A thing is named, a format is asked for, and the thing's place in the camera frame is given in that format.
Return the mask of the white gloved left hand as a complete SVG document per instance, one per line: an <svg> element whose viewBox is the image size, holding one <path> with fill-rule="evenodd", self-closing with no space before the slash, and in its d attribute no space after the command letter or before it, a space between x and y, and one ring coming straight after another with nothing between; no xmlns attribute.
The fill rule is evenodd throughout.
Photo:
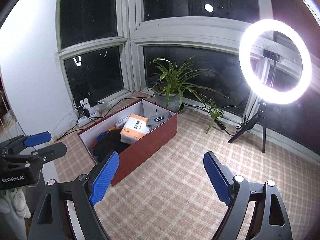
<svg viewBox="0 0 320 240"><path fill-rule="evenodd" d="M31 217L22 188L1 191L1 213L9 214L11 210L20 218Z"/></svg>

